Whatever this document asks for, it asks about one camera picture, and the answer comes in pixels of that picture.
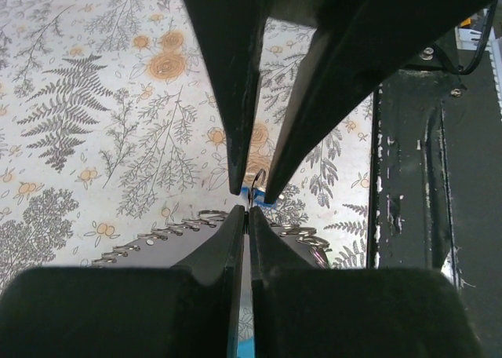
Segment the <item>blue keyring holder with rings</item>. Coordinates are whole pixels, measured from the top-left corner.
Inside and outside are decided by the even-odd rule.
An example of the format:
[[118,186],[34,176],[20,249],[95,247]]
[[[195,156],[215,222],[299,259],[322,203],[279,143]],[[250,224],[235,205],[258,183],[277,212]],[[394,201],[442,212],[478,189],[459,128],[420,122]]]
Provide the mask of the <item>blue keyring holder with rings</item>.
[[155,228],[93,262],[89,357],[236,357],[242,265],[249,263],[258,357],[329,357],[327,298],[333,278],[326,241],[311,228],[270,225],[262,211],[235,206]]

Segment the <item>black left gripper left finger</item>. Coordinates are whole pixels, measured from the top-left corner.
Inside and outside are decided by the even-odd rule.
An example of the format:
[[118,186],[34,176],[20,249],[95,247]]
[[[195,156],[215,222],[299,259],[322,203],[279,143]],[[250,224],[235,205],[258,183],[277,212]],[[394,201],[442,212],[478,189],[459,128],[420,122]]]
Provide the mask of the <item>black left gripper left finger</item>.
[[234,357],[244,209],[202,211],[89,267],[38,267],[1,296],[4,357]]

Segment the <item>key with blue tag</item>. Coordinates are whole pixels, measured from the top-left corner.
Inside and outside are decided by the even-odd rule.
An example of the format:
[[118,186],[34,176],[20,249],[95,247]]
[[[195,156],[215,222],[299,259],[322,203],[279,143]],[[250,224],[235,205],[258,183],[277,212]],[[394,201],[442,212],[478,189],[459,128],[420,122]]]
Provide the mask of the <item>key with blue tag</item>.
[[277,203],[265,202],[265,188],[264,183],[266,180],[267,171],[260,169],[253,178],[251,185],[243,185],[241,187],[241,196],[246,200],[247,209],[254,206],[260,206],[266,209],[275,209]]

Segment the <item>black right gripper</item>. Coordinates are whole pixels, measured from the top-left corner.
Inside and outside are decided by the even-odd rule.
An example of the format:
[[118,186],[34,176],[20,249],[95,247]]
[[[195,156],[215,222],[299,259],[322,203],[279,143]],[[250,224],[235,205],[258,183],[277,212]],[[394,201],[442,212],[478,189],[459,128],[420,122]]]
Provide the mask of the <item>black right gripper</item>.
[[[317,27],[268,174],[273,203],[306,155],[373,89],[496,0],[271,0],[269,17]],[[229,190],[246,175],[269,0],[184,0],[227,138]]]

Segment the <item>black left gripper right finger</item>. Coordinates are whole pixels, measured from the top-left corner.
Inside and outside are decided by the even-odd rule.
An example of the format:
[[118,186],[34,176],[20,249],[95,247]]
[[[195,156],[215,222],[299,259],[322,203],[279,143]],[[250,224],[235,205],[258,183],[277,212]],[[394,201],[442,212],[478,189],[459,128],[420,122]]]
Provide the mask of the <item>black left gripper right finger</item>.
[[478,357],[455,287],[420,268],[322,269],[249,212],[258,357]]

